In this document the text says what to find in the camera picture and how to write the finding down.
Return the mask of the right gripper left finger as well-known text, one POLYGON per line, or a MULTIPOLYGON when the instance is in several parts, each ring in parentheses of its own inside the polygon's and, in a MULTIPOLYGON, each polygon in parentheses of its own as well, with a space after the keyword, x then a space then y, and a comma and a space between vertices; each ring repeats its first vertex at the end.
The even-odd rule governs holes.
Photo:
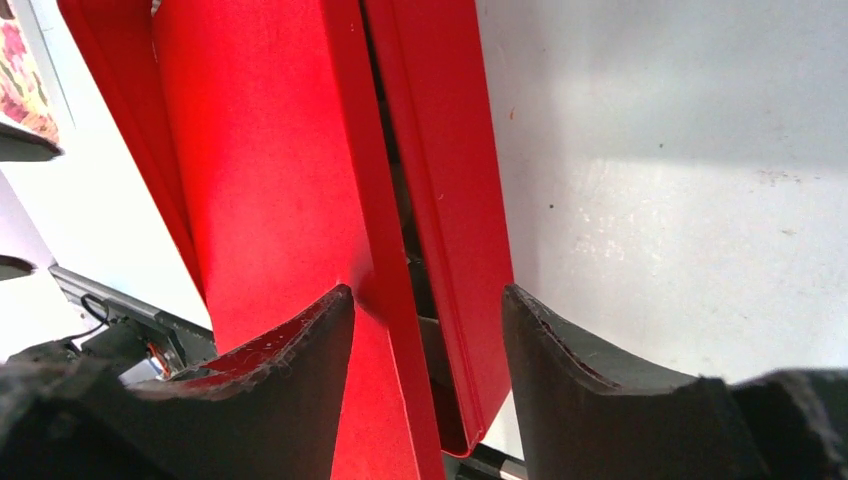
POLYGON ((352 350, 340 284, 294 318, 169 381, 106 362, 1 368, 5 479, 327 479, 352 350))

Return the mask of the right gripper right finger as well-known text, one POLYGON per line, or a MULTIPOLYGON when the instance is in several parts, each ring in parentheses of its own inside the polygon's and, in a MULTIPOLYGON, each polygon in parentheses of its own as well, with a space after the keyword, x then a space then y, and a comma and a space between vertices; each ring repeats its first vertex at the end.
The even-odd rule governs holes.
POLYGON ((690 376, 502 294, 503 340, 532 479, 843 479, 847 373, 690 376))

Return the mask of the red chocolate box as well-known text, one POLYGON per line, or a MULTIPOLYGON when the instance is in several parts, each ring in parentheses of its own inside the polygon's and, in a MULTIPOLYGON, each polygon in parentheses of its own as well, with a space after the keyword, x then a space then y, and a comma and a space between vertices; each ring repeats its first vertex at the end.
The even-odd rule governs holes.
POLYGON ((476 6, 364 5, 453 376, 444 452, 483 440, 510 388, 501 294, 513 280, 476 6))

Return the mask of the red box lid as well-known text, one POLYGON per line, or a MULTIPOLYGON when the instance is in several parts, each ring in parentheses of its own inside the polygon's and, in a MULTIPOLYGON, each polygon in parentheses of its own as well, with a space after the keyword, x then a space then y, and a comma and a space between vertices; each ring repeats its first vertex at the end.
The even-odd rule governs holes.
POLYGON ((355 326, 336 479, 441 479, 356 1, 62 1, 231 350, 339 284, 355 326))

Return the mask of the floral tray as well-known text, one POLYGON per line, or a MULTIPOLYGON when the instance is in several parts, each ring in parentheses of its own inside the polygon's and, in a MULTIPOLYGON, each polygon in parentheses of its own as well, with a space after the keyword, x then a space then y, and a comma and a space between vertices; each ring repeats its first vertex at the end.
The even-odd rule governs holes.
POLYGON ((1 119, 59 143, 58 125, 33 51, 9 1, 1 2, 1 119))

